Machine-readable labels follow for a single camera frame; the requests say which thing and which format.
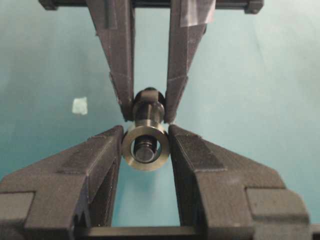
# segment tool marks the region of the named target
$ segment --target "white paper piece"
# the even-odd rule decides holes
[[[88,114],[88,102],[87,102],[86,96],[73,99],[72,113],[79,114],[79,115]]]

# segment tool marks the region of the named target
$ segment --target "cylindrical metal part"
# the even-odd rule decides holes
[[[164,116],[165,98],[159,91],[149,87],[136,95],[133,103],[134,125],[122,142],[122,154],[130,166],[153,171],[167,161],[169,141],[166,131],[160,125]]]
[[[134,141],[133,154],[140,163],[152,162],[157,154],[157,139],[148,135],[137,137]]]

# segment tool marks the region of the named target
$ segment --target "steel ring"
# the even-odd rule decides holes
[[[157,157],[154,161],[149,163],[139,162],[132,153],[131,146],[136,138],[140,136],[152,136],[159,143],[160,148],[157,153]],[[129,166],[141,170],[141,171],[154,171],[161,168],[168,160],[170,155],[170,146],[168,140],[168,134],[164,127],[152,120],[139,120],[136,121],[125,134],[122,141],[122,156],[126,160]]]

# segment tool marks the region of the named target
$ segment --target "blue surface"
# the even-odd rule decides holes
[[[179,126],[275,168],[320,222],[320,1],[216,11],[194,58]],[[169,10],[136,11],[135,92],[166,87]],[[0,178],[122,124],[86,8],[0,1]],[[72,114],[87,97],[88,115]],[[114,226],[178,225],[171,163],[123,161]]]

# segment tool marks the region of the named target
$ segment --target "metal shaft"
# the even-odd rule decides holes
[[[134,120],[152,120],[161,123],[164,120],[164,97],[155,88],[149,87],[135,97],[133,108]],[[137,161],[147,164],[156,160],[157,139],[143,135],[134,141],[133,154]]]

